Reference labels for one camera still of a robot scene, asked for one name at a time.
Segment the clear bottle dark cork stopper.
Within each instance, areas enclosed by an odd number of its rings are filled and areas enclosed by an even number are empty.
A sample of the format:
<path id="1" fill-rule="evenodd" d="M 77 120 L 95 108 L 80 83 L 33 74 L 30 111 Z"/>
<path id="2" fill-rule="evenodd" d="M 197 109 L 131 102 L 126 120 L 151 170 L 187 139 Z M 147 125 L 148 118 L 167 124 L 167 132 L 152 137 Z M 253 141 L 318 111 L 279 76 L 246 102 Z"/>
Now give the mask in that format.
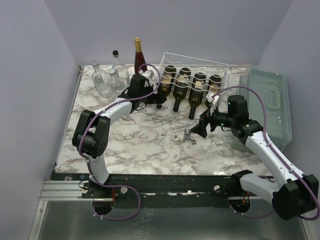
<path id="1" fill-rule="evenodd" d="M 113 65 L 112 68 L 115 69 L 116 74 L 120 80 L 125 83 L 125 86 L 130 85 L 130 75 L 125 64 L 123 64 L 119 57 L 119 52 L 117 50 L 112 51 L 113 55 Z"/>

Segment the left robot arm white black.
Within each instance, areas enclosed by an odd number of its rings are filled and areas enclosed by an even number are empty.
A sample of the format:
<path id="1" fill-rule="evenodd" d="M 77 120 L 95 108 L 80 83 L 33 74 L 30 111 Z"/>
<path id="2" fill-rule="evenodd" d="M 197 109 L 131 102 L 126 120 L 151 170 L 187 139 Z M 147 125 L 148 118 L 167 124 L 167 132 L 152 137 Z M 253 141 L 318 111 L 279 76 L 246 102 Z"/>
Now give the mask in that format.
<path id="1" fill-rule="evenodd" d="M 111 185 L 107 182 L 110 174 L 104 160 L 111 125 L 136 111 L 141 103 L 161 105 L 166 100 L 161 83 L 154 86 L 147 77 L 134 74 L 129 87 L 112 103 L 96 111 L 87 109 L 82 111 L 72 138 L 72 145 L 85 158 L 90 179 L 95 182 L 93 191 L 99 197 L 107 197 L 111 191 Z"/>

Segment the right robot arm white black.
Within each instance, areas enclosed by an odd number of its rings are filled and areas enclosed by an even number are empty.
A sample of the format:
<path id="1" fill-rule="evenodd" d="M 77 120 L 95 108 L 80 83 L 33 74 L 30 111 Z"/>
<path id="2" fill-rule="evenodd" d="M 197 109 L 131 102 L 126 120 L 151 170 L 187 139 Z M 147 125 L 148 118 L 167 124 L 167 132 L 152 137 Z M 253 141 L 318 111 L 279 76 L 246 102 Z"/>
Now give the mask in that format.
<path id="1" fill-rule="evenodd" d="M 318 179 L 296 168 L 273 144 L 264 128 L 249 118 L 248 104 L 241 95 L 227 99 L 227 112 L 208 108 L 190 131 L 207 137 L 207 126 L 213 132 L 217 127 L 229 128 L 239 141 L 247 146 L 267 167 L 274 182 L 262 179 L 249 170 L 233 174 L 230 191 L 241 196 L 251 192 L 269 202 L 283 220 L 299 217 L 312 210 L 319 210 Z"/>

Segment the red wine bottle gold cap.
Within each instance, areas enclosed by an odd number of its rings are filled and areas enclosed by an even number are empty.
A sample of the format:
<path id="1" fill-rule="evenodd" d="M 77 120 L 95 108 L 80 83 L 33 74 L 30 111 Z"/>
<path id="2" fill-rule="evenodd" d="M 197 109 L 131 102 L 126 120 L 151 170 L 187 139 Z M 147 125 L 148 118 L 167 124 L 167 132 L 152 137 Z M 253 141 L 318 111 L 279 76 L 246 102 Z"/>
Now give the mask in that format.
<path id="1" fill-rule="evenodd" d="M 142 52 L 141 39 L 139 37 L 136 37 L 134 39 L 134 44 L 135 44 L 134 73 L 138 74 L 139 70 L 142 70 L 143 72 L 145 72 L 148 70 L 148 68 L 146 65 L 141 67 L 141 65 L 146 63 L 145 57 Z"/>

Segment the clear bottle silver stopper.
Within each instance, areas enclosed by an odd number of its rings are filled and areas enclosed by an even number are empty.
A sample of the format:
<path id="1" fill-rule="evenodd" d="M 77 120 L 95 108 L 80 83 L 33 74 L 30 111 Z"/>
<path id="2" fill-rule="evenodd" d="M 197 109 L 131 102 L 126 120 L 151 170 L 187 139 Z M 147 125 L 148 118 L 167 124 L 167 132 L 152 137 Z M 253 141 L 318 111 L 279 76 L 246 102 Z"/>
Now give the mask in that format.
<path id="1" fill-rule="evenodd" d="M 111 88 L 109 85 L 110 77 L 109 74 L 101 69 L 99 62 L 97 60 L 93 60 L 91 62 L 93 73 L 92 73 L 92 81 L 97 90 L 98 94 L 102 98 L 110 98 L 111 97 Z"/>
<path id="2" fill-rule="evenodd" d="M 120 78 L 118 70 L 111 68 L 109 71 L 109 86 L 111 90 L 111 97 L 115 100 L 126 88 L 127 82 L 125 79 Z"/>

